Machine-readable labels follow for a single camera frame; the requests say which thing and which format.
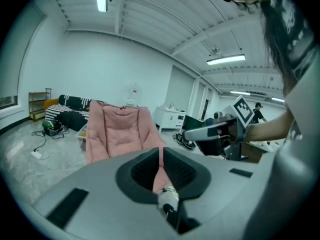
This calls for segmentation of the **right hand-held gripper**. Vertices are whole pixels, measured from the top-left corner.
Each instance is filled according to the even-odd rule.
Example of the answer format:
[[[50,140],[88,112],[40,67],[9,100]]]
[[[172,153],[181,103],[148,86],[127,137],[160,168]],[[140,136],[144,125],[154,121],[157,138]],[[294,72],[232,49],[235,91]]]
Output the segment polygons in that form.
[[[187,141],[216,141],[218,155],[230,161],[244,161],[242,145],[248,125],[254,117],[253,110],[240,95],[232,104],[214,114],[212,125],[186,130],[182,136]]]

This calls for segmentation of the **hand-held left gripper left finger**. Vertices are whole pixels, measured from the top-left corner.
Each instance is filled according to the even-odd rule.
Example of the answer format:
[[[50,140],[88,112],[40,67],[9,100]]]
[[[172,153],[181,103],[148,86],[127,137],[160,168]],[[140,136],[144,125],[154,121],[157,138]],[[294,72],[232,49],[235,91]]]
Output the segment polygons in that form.
[[[159,150],[100,160],[50,188],[34,209],[84,240],[173,240],[178,233],[159,211],[153,182]]]

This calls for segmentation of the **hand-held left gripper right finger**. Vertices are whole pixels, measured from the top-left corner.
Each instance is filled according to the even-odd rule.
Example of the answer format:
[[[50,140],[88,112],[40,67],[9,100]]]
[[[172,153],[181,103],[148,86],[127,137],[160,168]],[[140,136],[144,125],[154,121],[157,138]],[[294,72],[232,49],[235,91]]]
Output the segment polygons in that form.
[[[257,240],[254,202],[245,195],[255,166],[164,148],[163,165],[178,194],[164,240]]]

